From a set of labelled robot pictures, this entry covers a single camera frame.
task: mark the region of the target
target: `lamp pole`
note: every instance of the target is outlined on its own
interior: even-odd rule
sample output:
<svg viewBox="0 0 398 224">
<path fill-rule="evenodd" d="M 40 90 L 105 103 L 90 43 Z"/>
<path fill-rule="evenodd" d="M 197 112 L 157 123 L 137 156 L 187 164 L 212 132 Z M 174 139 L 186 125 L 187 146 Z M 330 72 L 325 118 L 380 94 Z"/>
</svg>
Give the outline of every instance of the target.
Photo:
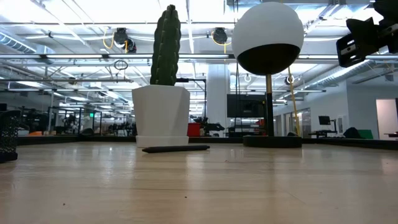
<svg viewBox="0 0 398 224">
<path fill-rule="evenodd" d="M 267 88 L 267 134 L 274 136 L 274 108 L 272 105 L 272 75 L 266 75 Z"/>
</svg>

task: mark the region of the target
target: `white globe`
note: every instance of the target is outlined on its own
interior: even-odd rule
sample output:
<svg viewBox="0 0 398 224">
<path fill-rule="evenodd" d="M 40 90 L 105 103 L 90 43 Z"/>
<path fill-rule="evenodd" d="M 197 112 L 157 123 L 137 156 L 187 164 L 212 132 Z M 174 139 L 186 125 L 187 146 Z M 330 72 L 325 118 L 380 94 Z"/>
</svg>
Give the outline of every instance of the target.
<svg viewBox="0 0 398 224">
<path fill-rule="evenodd" d="M 294 62 L 303 42 L 303 25 L 297 13 L 285 4 L 265 2 L 250 8 L 236 23 L 232 49 L 248 72 L 272 75 Z"/>
</svg>

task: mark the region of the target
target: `potted cactus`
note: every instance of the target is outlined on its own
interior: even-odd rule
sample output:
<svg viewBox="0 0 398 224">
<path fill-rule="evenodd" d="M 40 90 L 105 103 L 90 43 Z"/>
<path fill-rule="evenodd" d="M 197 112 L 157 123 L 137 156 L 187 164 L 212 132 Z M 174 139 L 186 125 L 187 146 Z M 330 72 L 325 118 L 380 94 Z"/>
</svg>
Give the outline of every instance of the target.
<svg viewBox="0 0 398 224">
<path fill-rule="evenodd" d="M 188 144 L 190 93 L 174 86 L 177 80 L 181 23 L 174 5 L 157 22 L 150 85 L 132 91 L 137 146 Z"/>
</svg>

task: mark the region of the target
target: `green cushion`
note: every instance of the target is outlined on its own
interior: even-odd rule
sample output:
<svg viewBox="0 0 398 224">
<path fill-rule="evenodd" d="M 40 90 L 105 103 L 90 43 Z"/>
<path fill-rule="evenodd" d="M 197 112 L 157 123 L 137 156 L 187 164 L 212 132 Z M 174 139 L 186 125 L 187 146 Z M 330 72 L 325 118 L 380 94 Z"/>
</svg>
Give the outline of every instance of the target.
<svg viewBox="0 0 398 224">
<path fill-rule="evenodd" d="M 371 130 L 358 130 L 359 135 L 365 139 L 373 139 L 373 134 Z"/>
</svg>

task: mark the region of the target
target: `black lamp base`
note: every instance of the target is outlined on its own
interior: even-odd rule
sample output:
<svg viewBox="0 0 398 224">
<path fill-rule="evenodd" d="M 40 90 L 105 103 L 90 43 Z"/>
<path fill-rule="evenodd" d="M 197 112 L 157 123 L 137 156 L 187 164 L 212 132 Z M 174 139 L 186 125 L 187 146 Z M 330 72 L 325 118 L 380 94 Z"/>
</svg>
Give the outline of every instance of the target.
<svg viewBox="0 0 398 224">
<path fill-rule="evenodd" d="M 16 152 L 0 152 L 0 163 L 15 161 L 18 159 L 18 153 Z"/>
<path fill-rule="evenodd" d="M 243 145 L 246 147 L 263 148 L 301 148 L 301 137 L 276 137 L 276 136 L 245 136 Z"/>
</svg>

